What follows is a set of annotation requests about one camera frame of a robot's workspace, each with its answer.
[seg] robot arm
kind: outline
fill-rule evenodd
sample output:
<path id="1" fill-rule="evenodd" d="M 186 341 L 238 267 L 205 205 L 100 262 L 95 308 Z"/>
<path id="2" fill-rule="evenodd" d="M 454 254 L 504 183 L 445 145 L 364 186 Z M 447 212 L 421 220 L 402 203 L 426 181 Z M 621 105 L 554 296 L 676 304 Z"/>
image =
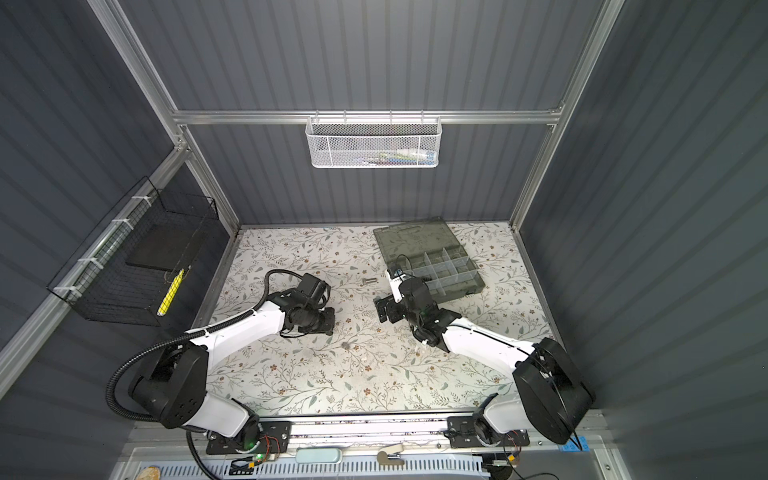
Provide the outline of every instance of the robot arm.
<path id="1" fill-rule="evenodd" d="M 250 315 L 246 310 L 187 331 L 204 335 L 145 356 L 129 387 L 131 398 L 166 428 L 210 430 L 235 439 L 239 451 L 249 451 L 260 435 L 258 415 L 237 400 L 208 392 L 206 376 L 229 355 L 268 335 L 294 327 L 301 334 L 332 335 L 334 310 L 325 307 L 329 291 L 325 282 L 307 273 L 298 287 L 267 296 Z"/>
<path id="2" fill-rule="evenodd" d="M 392 295 L 376 301 L 379 321 L 408 320 L 422 344 L 460 353 L 515 380 L 529 422 L 516 416 L 517 399 L 492 396 L 475 420 L 478 437 L 496 443 L 506 432 L 533 425 L 542 435 L 565 444 L 594 402 L 568 354 L 552 339 L 539 343 L 510 339 L 441 309 L 423 280 L 392 268 L 387 272 Z"/>

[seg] white vent grille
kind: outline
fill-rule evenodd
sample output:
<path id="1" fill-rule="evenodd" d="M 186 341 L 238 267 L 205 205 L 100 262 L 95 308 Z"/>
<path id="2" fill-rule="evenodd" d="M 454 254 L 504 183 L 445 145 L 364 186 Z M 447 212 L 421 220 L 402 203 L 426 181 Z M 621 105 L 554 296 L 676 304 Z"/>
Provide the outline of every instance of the white vent grille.
<path id="1" fill-rule="evenodd" d="M 434 168 L 442 125 L 417 123 L 356 124 L 306 122 L 312 165 L 318 168 Z"/>
<path id="2" fill-rule="evenodd" d="M 346 457 L 336 464 L 298 464 L 294 458 L 281 458 L 256 468 L 251 475 L 229 475 L 232 460 L 205 460 L 205 464 L 221 478 L 359 478 L 392 475 L 461 475 L 466 478 L 488 478 L 482 471 L 482 459 L 472 455 L 434 454 L 404 455 L 403 466 L 381 466 L 373 456 Z M 160 469 L 163 480 L 205 480 L 203 472 L 192 460 L 175 462 L 142 462 L 139 471 L 148 466 Z"/>

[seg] floral tablecloth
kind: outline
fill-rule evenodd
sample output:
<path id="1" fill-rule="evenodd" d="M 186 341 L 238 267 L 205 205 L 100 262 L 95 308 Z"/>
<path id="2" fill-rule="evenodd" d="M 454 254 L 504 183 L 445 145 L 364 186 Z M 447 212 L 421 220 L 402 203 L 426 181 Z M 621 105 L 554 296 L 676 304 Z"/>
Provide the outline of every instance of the floral tablecloth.
<path id="1" fill-rule="evenodd" d="M 449 224 L 478 264 L 485 288 L 441 306 L 519 339 L 550 336 L 541 304 L 506 223 Z M 333 288 L 333 336 L 268 336 L 227 358 L 208 389 L 260 415 L 476 406 L 493 392 L 515 392 L 512 379 L 465 356 L 422 346 L 406 321 L 379 323 L 373 299 L 389 295 L 374 227 L 248 230 L 222 289 L 213 321 L 251 307 L 272 268 L 310 272 Z M 378 283 L 360 286 L 362 278 Z M 295 284 L 270 278 L 270 290 Z"/>

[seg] yellow marker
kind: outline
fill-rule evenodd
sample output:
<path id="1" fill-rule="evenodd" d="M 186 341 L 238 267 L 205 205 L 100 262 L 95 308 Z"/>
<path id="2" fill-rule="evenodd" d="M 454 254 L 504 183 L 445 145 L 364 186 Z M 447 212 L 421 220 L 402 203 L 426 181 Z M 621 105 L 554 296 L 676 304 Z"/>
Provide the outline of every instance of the yellow marker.
<path id="1" fill-rule="evenodd" d="M 157 316 L 163 316 L 168 313 L 170 303 L 174 301 L 174 295 L 176 295 L 177 290 L 179 290 L 179 285 L 181 285 L 181 280 L 183 279 L 184 269 L 181 269 L 179 274 L 176 275 L 176 278 L 174 278 L 174 281 L 170 283 L 170 287 L 168 287 L 168 293 L 165 294 L 165 298 L 163 298 L 163 302 L 160 304 L 160 308 L 157 309 Z"/>

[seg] dark gray wall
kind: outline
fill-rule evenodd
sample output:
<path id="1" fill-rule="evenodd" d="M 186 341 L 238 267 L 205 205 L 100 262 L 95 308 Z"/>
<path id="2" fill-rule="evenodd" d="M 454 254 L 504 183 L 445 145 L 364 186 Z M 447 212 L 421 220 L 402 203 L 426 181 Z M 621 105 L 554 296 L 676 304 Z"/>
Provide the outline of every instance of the dark gray wall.
<path id="1" fill-rule="evenodd" d="M 545 110 L 601 2 L 123 2 L 180 109 Z M 302 127 L 192 131 L 243 223 L 509 218 L 545 127 L 445 127 L 436 169 L 318 170 Z"/>
<path id="2" fill-rule="evenodd" d="M 628 2 L 522 236 L 635 478 L 762 478 L 768 2 Z"/>
<path id="3" fill-rule="evenodd" d="M 86 2 L 0 2 L 0 72 L 1 346 L 172 144 Z M 200 194 L 186 167 L 168 188 Z M 0 478 L 108 476 L 131 422 L 109 412 L 104 384 L 158 334 L 190 325 L 227 242 L 219 230 L 165 332 L 64 319 L 0 400 Z"/>
<path id="4" fill-rule="evenodd" d="M 328 169 L 304 127 L 190 126 L 243 223 L 506 220 L 544 125 L 450 125 L 436 168 Z"/>
<path id="5" fill-rule="evenodd" d="M 172 144 L 85 2 L 0 2 L 0 346 Z"/>
<path id="6" fill-rule="evenodd" d="M 558 105 L 600 2 L 122 2 L 186 110 Z"/>

